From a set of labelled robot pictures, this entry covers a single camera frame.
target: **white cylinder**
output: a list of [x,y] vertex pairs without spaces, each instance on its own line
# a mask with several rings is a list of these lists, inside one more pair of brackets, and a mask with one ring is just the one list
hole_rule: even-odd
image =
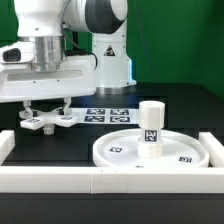
[[158,101],[140,103],[141,137],[138,155],[143,159],[156,159],[162,155],[161,128],[164,126],[165,104]]
[[54,124],[45,124],[44,126],[44,134],[45,135],[53,135],[54,134],[54,128],[55,125]]
[[138,142],[138,155],[144,159],[156,159],[161,157],[163,150],[162,142],[159,143],[146,143],[139,139]]
[[143,101],[139,107],[139,126],[145,130],[159,130],[164,127],[165,104],[158,101]]

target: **black surface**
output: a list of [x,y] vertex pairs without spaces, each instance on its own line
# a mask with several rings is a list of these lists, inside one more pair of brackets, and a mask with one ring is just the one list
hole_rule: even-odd
[[[138,84],[125,95],[73,98],[72,107],[138,108],[143,100],[166,104],[165,129],[193,137],[210,131],[224,139],[224,102],[193,84]],[[39,101],[33,108],[55,109],[62,100]],[[93,166],[92,145],[100,136],[126,125],[78,124],[56,128],[53,136],[19,127],[19,103],[0,105],[0,128],[14,129],[16,147],[3,165]],[[0,194],[0,223],[223,223],[219,194]]]

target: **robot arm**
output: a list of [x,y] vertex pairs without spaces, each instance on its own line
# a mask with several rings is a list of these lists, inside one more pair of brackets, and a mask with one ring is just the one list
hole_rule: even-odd
[[19,37],[61,36],[61,20],[72,31],[111,34],[123,24],[128,10],[127,0],[14,2],[19,20]]

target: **green wall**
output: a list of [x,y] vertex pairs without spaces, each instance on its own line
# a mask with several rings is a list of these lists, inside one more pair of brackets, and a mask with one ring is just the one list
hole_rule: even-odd
[[[0,46],[16,40],[12,0],[0,0]],[[128,0],[128,55],[138,82],[202,84],[224,99],[224,1]],[[139,12],[141,32],[135,10]],[[80,34],[81,45],[90,37]]]

